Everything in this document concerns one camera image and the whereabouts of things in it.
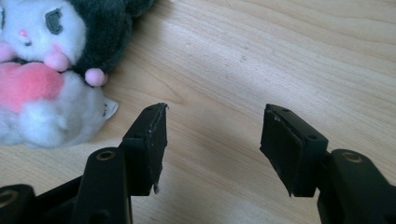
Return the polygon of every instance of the white tag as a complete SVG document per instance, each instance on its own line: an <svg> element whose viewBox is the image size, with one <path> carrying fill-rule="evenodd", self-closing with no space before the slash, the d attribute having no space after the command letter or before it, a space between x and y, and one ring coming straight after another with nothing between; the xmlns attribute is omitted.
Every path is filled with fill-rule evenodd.
<svg viewBox="0 0 396 224"><path fill-rule="evenodd" d="M119 104L111 99L105 97L105 119L113 117L119 108Z"/></svg>

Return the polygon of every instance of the wooden table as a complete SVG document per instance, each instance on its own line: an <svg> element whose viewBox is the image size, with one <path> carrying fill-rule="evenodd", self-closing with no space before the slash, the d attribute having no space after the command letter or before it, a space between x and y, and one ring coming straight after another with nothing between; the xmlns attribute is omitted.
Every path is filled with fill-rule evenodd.
<svg viewBox="0 0 396 224"><path fill-rule="evenodd" d="M396 185L396 1L159 0L134 24L105 86L120 104L91 142L0 150L0 187L36 194L82 175L143 108L167 111L161 192L133 197L135 223L320 223L259 151L266 104L297 113Z"/></svg>

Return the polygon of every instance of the screw hole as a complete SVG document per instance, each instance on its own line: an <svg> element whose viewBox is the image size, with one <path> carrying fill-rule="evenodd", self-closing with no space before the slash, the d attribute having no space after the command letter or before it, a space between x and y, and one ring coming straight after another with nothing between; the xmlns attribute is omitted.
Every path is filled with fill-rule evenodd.
<svg viewBox="0 0 396 224"><path fill-rule="evenodd" d="M108 161L116 156L114 151L104 151L96 156L99 161Z"/></svg>
<svg viewBox="0 0 396 224"><path fill-rule="evenodd" d="M356 163L360 163L363 161L363 159L355 153L344 152L343 156L347 161L352 161L352 162L356 162Z"/></svg>
<svg viewBox="0 0 396 224"><path fill-rule="evenodd" d="M18 199L20 194L13 189L7 189L3 193L0 193L0 208L6 207Z"/></svg>

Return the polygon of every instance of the plush toy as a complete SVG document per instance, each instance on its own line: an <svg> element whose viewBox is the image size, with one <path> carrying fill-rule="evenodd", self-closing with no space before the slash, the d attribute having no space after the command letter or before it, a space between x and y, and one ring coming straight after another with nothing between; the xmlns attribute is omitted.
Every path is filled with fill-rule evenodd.
<svg viewBox="0 0 396 224"><path fill-rule="evenodd" d="M132 19L152 0L2 0L0 62L43 62L71 68L88 84L106 83L126 49Z"/></svg>
<svg viewBox="0 0 396 224"><path fill-rule="evenodd" d="M94 136L106 119L105 74L151 4L0 0L0 144L63 147Z"/></svg>

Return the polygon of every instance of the plush face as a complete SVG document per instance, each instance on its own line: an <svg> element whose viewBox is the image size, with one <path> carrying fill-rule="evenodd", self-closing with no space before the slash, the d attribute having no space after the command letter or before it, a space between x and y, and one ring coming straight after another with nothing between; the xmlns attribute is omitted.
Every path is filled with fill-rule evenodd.
<svg viewBox="0 0 396 224"><path fill-rule="evenodd" d="M0 0L0 40L26 61L43 62L55 52L73 64L85 36L84 21L64 0Z"/></svg>

